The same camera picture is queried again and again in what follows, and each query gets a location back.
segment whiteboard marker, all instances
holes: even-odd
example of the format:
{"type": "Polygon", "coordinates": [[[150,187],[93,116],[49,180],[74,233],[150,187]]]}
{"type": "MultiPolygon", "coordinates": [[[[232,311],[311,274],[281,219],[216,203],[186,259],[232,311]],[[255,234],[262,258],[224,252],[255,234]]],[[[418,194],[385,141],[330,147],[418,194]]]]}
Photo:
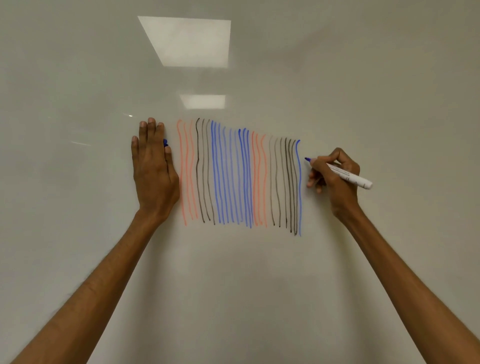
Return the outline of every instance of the whiteboard marker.
{"type": "MultiPolygon", "coordinates": [[[[305,159],[308,162],[311,161],[311,158],[305,157],[305,159]]],[[[346,170],[343,170],[339,167],[332,166],[329,163],[327,163],[327,165],[330,167],[330,169],[332,170],[333,173],[337,174],[338,176],[340,176],[341,179],[343,179],[347,182],[353,183],[353,184],[357,185],[358,187],[364,188],[366,190],[371,189],[372,186],[373,186],[373,182],[371,182],[371,181],[369,181],[369,180],[367,180],[363,177],[360,177],[360,176],[357,176],[356,174],[347,172],[346,170]]]]}

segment red line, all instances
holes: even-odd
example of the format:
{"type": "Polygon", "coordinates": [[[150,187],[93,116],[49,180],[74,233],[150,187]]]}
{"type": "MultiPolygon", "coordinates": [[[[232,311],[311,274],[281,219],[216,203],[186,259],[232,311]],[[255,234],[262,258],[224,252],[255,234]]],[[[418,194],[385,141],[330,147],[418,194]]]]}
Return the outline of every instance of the red line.
{"type": "Polygon", "coordinates": [[[177,121],[177,131],[179,132],[179,139],[180,139],[180,204],[181,204],[181,213],[183,215],[183,222],[185,226],[187,226],[187,219],[185,218],[185,206],[183,205],[183,147],[181,144],[181,133],[180,133],[180,122],[181,120],[177,121]]]}
{"type": "Polygon", "coordinates": [[[258,223],[263,225],[262,214],[260,213],[260,164],[262,163],[262,157],[260,156],[260,148],[258,147],[258,133],[255,134],[255,143],[257,144],[258,150],[258,171],[257,171],[257,209],[258,209],[258,223]]]}
{"type": "Polygon", "coordinates": [[[266,191],[266,186],[267,186],[267,174],[268,174],[268,169],[267,169],[267,157],[265,154],[265,149],[264,149],[264,139],[265,139],[266,134],[262,136],[262,139],[260,141],[260,146],[262,147],[262,152],[264,154],[264,162],[265,162],[265,175],[264,175],[264,220],[265,220],[265,227],[267,227],[267,212],[265,208],[265,191],[266,191]]]}
{"type": "Polygon", "coordinates": [[[190,192],[188,189],[188,134],[187,134],[187,128],[185,127],[185,123],[183,123],[183,131],[185,133],[185,139],[187,140],[187,155],[185,157],[185,178],[187,179],[187,202],[188,202],[188,210],[190,211],[190,217],[193,220],[193,215],[192,215],[192,206],[190,205],[190,192]]]}
{"type": "Polygon", "coordinates": [[[254,144],[254,136],[255,132],[252,132],[252,154],[253,154],[253,188],[252,188],[252,201],[253,201],[253,208],[252,208],[252,212],[253,212],[253,221],[255,222],[255,226],[258,226],[258,223],[257,223],[257,213],[255,211],[255,206],[256,206],[256,202],[258,201],[255,201],[255,186],[256,186],[256,183],[257,183],[257,162],[256,162],[256,158],[255,158],[255,144],[254,144]]]}
{"type": "Polygon", "coordinates": [[[192,163],[190,164],[190,189],[192,191],[192,200],[193,200],[193,207],[195,208],[195,217],[198,219],[197,203],[195,201],[195,193],[193,192],[193,180],[192,180],[193,160],[195,157],[195,148],[193,147],[193,137],[192,137],[192,126],[193,126],[193,120],[190,122],[190,141],[192,143],[192,163]]]}

